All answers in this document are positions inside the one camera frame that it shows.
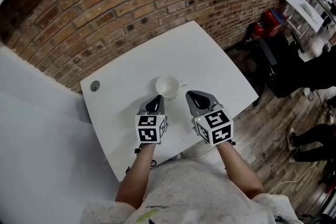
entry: black chair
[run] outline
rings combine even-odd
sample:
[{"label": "black chair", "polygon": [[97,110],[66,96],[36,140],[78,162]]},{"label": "black chair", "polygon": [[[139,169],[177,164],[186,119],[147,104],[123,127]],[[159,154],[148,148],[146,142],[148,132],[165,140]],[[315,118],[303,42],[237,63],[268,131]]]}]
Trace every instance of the black chair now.
[{"label": "black chair", "polygon": [[295,79],[295,76],[290,78],[289,74],[295,74],[294,70],[299,70],[298,66],[304,63],[297,53],[301,46],[296,39],[289,45],[282,34],[253,40],[244,46],[257,66],[254,72],[243,72],[247,79],[252,80],[252,86],[257,88],[259,98],[253,102],[254,106],[260,103],[265,85],[277,95],[284,81]]}]

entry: cable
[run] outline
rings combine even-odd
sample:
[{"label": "cable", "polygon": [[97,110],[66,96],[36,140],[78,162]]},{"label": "cable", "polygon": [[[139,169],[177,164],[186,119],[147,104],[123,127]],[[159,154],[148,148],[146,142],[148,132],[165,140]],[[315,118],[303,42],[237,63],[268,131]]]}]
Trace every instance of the cable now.
[{"label": "cable", "polygon": [[310,166],[309,168],[308,168],[308,170],[298,179],[298,180],[294,180],[294,181],[284,181],[284,182],[281,182],[281,183],[279,183],[277,186],[276,186],[276,188],[275,188],[275,190],[274,190],[274,193],[273,194],[275,194],[275,192],[277,191],[277,188],[281,185],[281,184],[283,184],[283,183],[295,183],[295,182],[299,182],[300,180],[301,180],[301,178],[306,174],[306,173],[308,173],[308,171],[310,170],[310,168],[312,168],[313,166],[315,165],[315,163],[312,165],[312,166]]}]

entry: forearm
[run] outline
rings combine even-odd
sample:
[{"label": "forearm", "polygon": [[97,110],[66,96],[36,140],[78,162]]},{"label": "forearm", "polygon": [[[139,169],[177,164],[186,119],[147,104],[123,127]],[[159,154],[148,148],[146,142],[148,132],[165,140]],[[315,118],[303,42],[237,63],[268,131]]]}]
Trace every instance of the forearm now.
[{"label": "forearm", "polygon": [[155,144],[145,145],[122,181],[115,201],[125,202],[138,209],[145,195]]},{"label": "forearm", "polygon": [[246,164],[229,142],[217,145],[230,180],[250,199],[264,193],[257,174]]}]

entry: white cup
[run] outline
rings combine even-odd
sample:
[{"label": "white cup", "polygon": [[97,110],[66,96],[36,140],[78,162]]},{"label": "white cup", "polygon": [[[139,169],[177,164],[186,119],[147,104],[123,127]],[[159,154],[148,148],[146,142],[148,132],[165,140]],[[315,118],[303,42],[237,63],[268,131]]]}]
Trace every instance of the white cup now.
[{"label": "white cup", "polygon": [[173,76],[160,77],[155,84],[155,88],[158,94],[173,100],[176,98],[180,87],[187,85],[187,82],[179,82],[177,78]]}]

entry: sneaker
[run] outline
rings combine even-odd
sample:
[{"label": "sneaker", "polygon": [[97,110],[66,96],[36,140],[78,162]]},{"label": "sneaker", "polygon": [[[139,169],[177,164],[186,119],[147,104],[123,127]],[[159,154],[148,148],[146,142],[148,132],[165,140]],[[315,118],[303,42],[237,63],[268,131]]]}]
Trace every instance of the sneaker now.
[{"label": "sneaker", "polygon": [[293,136],[295,135],[295,131],[294,131],[294,128],[291,127],[291,128],[288,128],[287,130],[287,134],[286,134],[286,137],[287,137],[287,145],[288,145],[288,149],[290,151],[292,150],[295,150],[295,146],[293,146]]},{"label": "sneaker", "polygon": [[298,153],[298,151],[299,151],[299,148],[295,148],[295,149],[290,153],[289,158],[288,158],[288,162],[289,162],[289,163],[295,163],[295,162],[296,162],[296,160],[294,159],[294,156],[295,156],[296,153]]}]

